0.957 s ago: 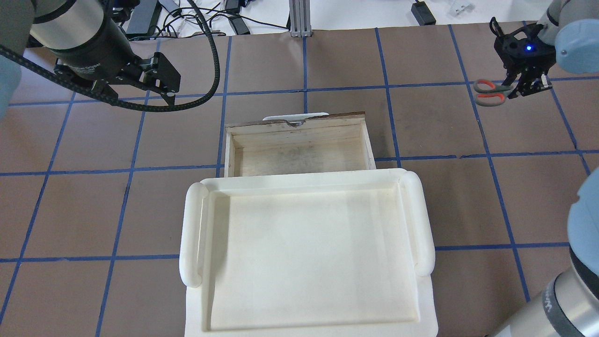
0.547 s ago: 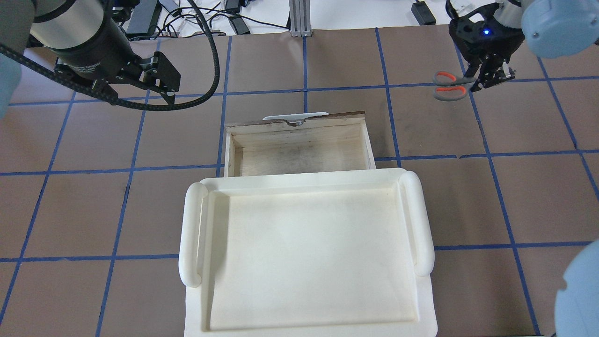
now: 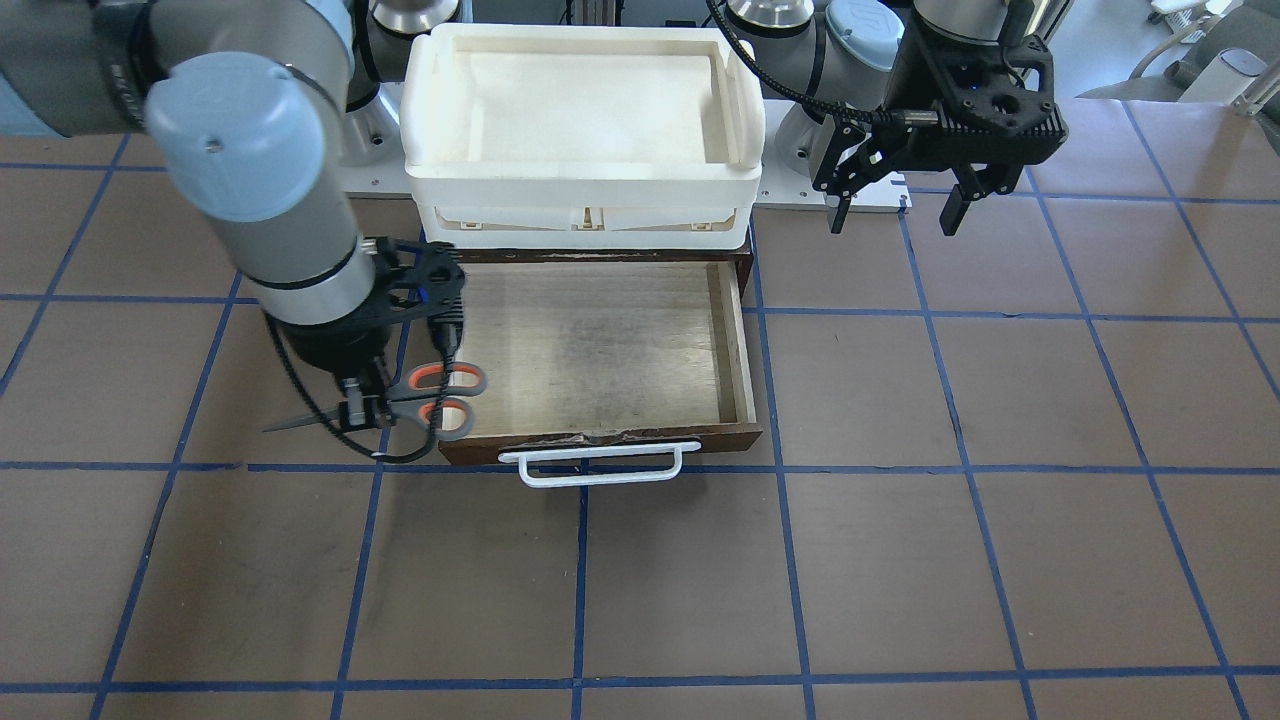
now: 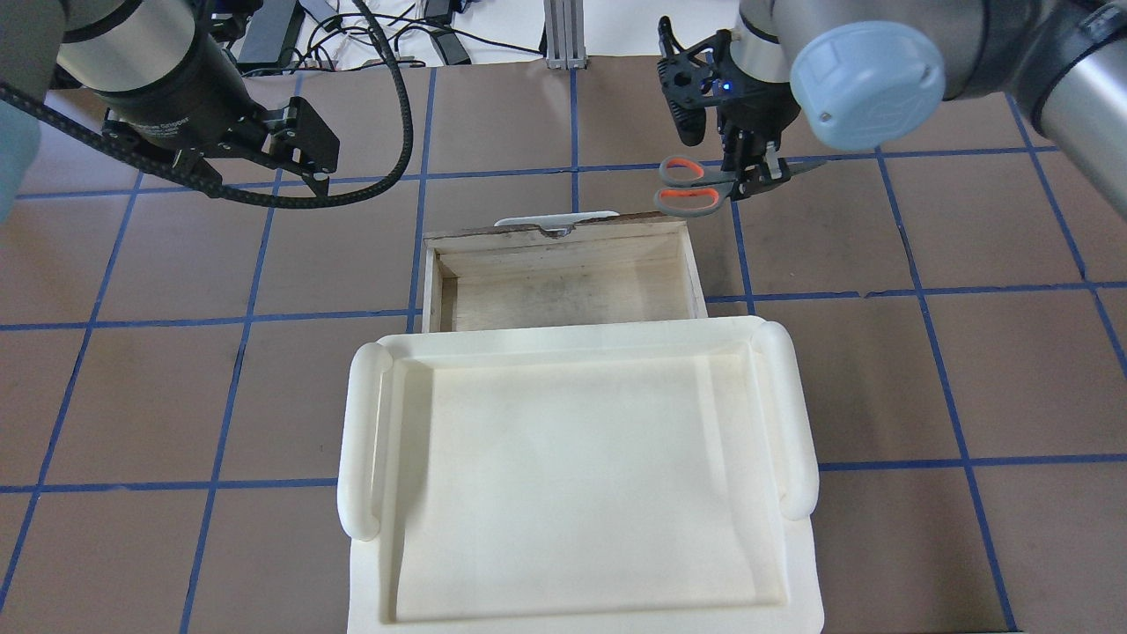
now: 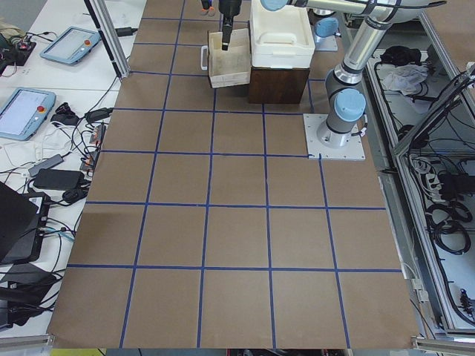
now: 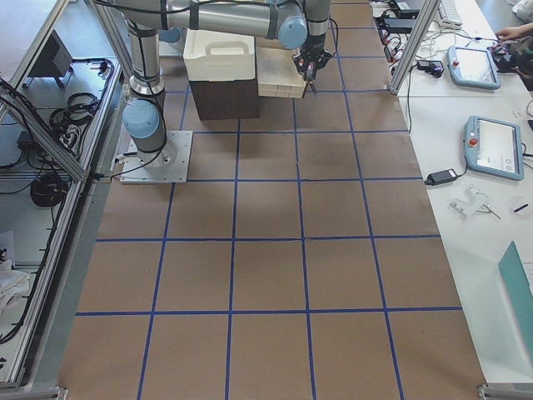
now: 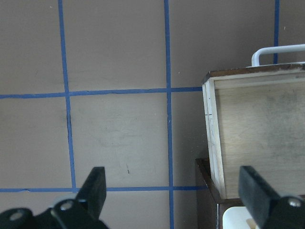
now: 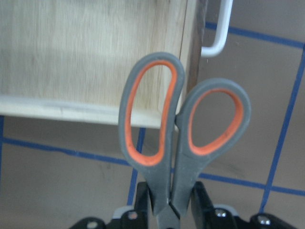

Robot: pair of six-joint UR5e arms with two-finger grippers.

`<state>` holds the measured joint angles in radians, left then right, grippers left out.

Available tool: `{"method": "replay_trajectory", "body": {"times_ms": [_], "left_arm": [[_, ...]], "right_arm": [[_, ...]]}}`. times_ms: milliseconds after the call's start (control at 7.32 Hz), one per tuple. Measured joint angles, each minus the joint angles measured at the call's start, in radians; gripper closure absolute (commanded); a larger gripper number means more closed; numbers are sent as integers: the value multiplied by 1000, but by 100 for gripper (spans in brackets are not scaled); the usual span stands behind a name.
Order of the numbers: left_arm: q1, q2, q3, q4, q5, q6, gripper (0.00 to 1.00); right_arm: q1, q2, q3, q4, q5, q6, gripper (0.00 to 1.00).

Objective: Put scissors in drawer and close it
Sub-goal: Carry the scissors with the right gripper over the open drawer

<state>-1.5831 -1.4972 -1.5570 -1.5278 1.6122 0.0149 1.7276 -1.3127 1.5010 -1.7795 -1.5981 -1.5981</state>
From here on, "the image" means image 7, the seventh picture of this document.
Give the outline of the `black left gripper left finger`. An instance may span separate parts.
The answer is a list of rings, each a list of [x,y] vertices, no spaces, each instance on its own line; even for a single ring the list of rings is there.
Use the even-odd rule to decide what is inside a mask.
[[[104,167],[94,167],[75,198],[93,219],[99,219],[106,200]]]

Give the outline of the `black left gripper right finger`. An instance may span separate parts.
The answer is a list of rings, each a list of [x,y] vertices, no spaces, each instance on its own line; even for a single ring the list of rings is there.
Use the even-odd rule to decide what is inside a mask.
[[[252,166],[240,167],[238,194],[258,227],[263,229],[280,200],[279,194]]]

